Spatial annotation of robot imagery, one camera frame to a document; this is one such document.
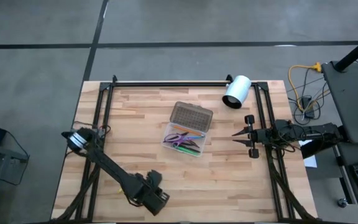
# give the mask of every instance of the gray floor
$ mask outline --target gray floor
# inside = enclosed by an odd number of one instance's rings
[[[102,0],[0,0],[0,44],[92,42]],[[358,40],[358,0],[110,0],[100,43]],[[285,80],[295,64],[338,60],[355,46],[98,49],[90,80]],[[31,155],[22,184],[4,186],[0,223],[41,222],[50,212],[89,49],[0,50],[0,127]],[[305,70],[293,71],[296,86]],[[311,72],[309,80],[321,77]],[[311,84],[306,94],[324,81]],[[312,124],[340,123],[326,98]],[[358,223],[357,205],[338,208],[337,179],[309,172],[320,218]]]

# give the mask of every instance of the black robotic arm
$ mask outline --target black robotic arm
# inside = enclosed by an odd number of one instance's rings
[[[291,121],[278,119],[271,128],[253,129],[254,115],[245,116],[246,124],[242,131],[233,134],[238,136],[248,134],[249,140],[234,140],[251,147],[251,152],[255,153],[255,143],[262,143],[273,148],[285,148],[291,146],[291,142],[312,140],[300,147],[304,159],[316,154],[319,151],[336,145],[339,142],[346,141],[346,135],[341,128],[335,124],[328,123],[316,126],[299,126]]]
[[[139,173],[128,174],[105,155],[100,147],[102,139],[96,131],[81,128],[77,131],[63,132],[62,136],[67,139],[68,147],[75,154],[88,158],[115,179],[120,184],[131,205],[136,207],[144,205],[153,215],[157,215],[167,203],[169,195],[158,187],[161,183],[162,175],[155,170],[151,170],[146,179]],[[86,189],[78,193],[65,213],[58,217],[57,220],[68,219],[73,214],[78,202],[85,196],[86,191],[93,182],[92,178],[97,176],[94,172],[96,170],[89,176]]]

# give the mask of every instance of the butcher block tabletop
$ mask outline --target butcher block tabletop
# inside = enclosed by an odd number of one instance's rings
[[[275,119],[291,119],[283,81],[267,81]],[[100,82],[84,82],[75,121],[92,123]],[[260,157],[251,159],[248,148],[231,135],[242,130],[244,116],[255,116],[260,128],[254,89],[241,109],[228,108],[221,100],[225,87],[115,87],[104,152],[128,173],[143,175],[150,170],[162,174],[161,189],[170,195],[157,216],[144,207],[128,204],[119,184],[101,171],[94,222],[273,222],[277,221],[265,149],[257,144]],[[266,119],[267,107],[262,94]],[[99,124],[102,123],[106,95]],[[213,111],[201,157],[182,154],[161,145],[164,130],[177,101],[200,105]],[[290,188],[313,216],[314,207],[300,151],[286,153],[285,166]],[[85,159],[67,155],[57,190],[52,218],[69,206],[81,185]],[[88,210],[89,194],[84,212]],[[285,201],[280,198],[285,214]]]

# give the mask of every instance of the wheel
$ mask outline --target wheel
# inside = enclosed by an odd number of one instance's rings
[[[337,201],[337,204],[341,208],[345,208],[348,205],[346,198],[341,198]]]

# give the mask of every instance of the pen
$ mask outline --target pen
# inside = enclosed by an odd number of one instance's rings
[[[191,151],[191,150],[189,150],[187,148],[184,148],[184,147],[181,147],[181,146],[176,147],[176,149],[179,149],[179,151],[186,152],[186,153],[189,153],[189,154],[194,155],[194,156],[198,156],[198,154],[199,154],[197,152]]]
[[[204,137],[204,135],[201,134],[201,133],[198,133],[198,132],[196,132],[196,131],[189,130],[189,129],[187,129],[187,128],[179,127],[179,126],[177,126],[177,125],[175,125],[173,128],[176,128],[176,129],[179,129],[179,130],[182,130],[182,131],[187,131],[187,132],[189,132],[189,133],[191,133],[191,134],[195,134],[195,135]]]

